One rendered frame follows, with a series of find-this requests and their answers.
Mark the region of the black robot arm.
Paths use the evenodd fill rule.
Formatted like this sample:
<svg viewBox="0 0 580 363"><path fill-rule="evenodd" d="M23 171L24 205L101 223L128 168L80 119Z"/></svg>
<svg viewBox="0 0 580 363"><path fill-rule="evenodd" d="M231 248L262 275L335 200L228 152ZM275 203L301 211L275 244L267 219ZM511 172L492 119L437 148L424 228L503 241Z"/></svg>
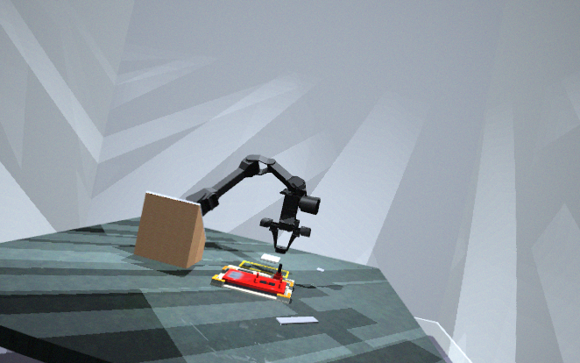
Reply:
<svg viewBox="0 0 580 363"><path fill-rule="evenodd" d="M260 169L259 161L266 164L267 167ZM288 173L275 159L268 159L257 154L246 156L241 161L238 169L223 178L213 187L202 189L191 196L187 196L186 201L199 203L202 207L202 217L204 217L210 210L218 206L220 196L244 178L266 173L274 174L287 187L287 189L279 192L285 195L282 207L290 210L298 210L299 206L302 212L317 215L321 198L307 196L305 181L299 176L293 176ZM293 213L292 216L289 216L286 211L283 211L279 221L280 230L288 232L291 232L292 229L298 230L299 224L300 220L296 219L296 214Z"/></svg>

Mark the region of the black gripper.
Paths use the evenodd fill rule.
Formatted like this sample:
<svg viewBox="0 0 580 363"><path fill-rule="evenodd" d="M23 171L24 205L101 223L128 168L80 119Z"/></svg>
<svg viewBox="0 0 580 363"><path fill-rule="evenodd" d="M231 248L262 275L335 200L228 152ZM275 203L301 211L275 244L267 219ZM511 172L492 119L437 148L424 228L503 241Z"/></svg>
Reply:
<svg viewBox="0 0 580 363"><path fill-rule="evenodd" d="M293 213L297 214L297 210L290 210L290 209L282 207L280 216L282 216L283 211L286 211L287 215L289 215L289 216L292 216ZM279 229L278 229L279 222L276 223L276 222L273 222L273 219L264 217L263 219L261 219L259 226L266 227L266 228L270 227L269 231L272 232L274 249L276 249L277 239L278 239L278 231L279 231ZM293 241L295 240L296 237L299 238L301 235L301 236L310 238L311 229L308 227L302 226L301 228L298 227L298 230L292 229L292 232L293 233L292 233L291 238L289 240L286 251L288 251L290 245L293 243Z"/></svg>

